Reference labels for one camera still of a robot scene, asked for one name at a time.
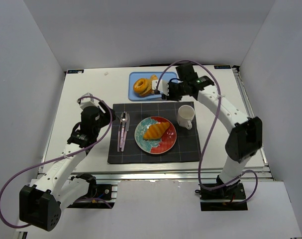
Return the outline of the orange bagel bread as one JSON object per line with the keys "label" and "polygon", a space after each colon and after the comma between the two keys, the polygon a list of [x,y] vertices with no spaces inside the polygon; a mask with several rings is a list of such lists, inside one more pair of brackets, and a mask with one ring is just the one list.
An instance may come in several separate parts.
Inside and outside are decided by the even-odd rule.
{"label": "orange bagel bread", "polygon": [[141,94],[147,88],[148,88],[148,80],[145,78],[138,79],[133,85],[133,90],[137,94]]}

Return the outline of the orange croissant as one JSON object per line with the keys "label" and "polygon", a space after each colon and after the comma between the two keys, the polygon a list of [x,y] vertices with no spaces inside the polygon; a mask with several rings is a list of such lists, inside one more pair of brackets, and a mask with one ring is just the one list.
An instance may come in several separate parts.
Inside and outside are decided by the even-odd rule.
{"label": "orange croissant", "polygon": [[160,139],[166,130],[170,127],[169,122],[158,122],[148,127],[143,135],[144,140],[157,140]]}

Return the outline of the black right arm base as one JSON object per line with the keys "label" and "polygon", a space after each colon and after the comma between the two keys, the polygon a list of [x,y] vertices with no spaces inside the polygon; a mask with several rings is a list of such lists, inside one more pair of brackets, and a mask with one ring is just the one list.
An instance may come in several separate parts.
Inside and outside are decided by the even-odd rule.
{"label": "black right arm base", "polygon": [[201,211],[247,211],[246,194],[243,184],[239,181],[230,186],[216,190],[206,190],[202,187],[195,190],[200,198]]}

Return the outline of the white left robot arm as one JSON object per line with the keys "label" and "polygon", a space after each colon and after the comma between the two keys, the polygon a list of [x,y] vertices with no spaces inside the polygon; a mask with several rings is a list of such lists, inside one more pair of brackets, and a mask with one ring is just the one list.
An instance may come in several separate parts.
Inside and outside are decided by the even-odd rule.
{"label": "white left robot arm", "polygon": [[72,129],[61,159],[33,185],[24,186],[19,193],[19,219],[46,231],[53,230],[62,212],[80,197],[91,197],[96,179],[90,174],[71,177],[76,166],[98,142],[100,130],[116,119],[113,109],[103,102],[81,103],[81,120]]}

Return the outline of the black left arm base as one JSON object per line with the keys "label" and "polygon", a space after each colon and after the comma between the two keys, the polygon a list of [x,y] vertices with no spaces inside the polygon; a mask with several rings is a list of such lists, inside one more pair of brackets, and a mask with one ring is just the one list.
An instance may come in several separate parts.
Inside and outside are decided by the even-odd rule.
{"label": "black left arm base", "polygon": [[110,183],[97,183],[96,177],[91,174],[78,174],[69,179],[69,183],[75,179],[85,180],[89,187],[88,192],[79,197],[68,206],[72,209],[112,209],[115,204],[115,185]]}

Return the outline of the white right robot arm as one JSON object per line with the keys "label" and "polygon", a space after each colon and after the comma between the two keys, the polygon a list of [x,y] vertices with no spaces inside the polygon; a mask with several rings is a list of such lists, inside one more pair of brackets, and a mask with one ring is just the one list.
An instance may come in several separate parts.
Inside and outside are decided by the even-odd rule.
{"label": "white right robot arm", "polygon": [[229,134],[225,144],[227,159],[217,176],[216,186],[208,187],[200,183],[200,187],[208,191],[226,191],[228,187],[238,184],[246,173],[244,167],[247,162],[262,147],[263,124],[259,117],[249,117],[222,95],[216,77],[207,67],[201,66],[207,75],[199,77],[194,64],[194,61],[186,60],[174,62],[179,82],[158,79],[152,89],[169,101],[180,101],[184,96],[193,97],[215,115],[211,128],[217,121],[226,128]]}

